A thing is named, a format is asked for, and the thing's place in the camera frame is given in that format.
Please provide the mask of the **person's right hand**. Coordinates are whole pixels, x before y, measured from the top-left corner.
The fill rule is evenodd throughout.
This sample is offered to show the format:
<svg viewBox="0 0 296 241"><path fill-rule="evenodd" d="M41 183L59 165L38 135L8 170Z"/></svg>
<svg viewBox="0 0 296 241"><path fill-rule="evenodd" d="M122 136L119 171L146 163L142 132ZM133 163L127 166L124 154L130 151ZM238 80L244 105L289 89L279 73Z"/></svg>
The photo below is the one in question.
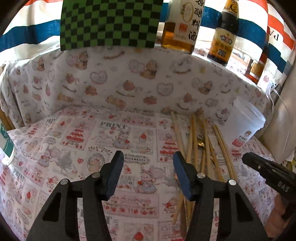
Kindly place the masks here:
<svg viewBox="0 0 296 241"><path fill-rule="evenodd" d="M295 203L278 194L264 228L271 240L295 240Z"/></svg>

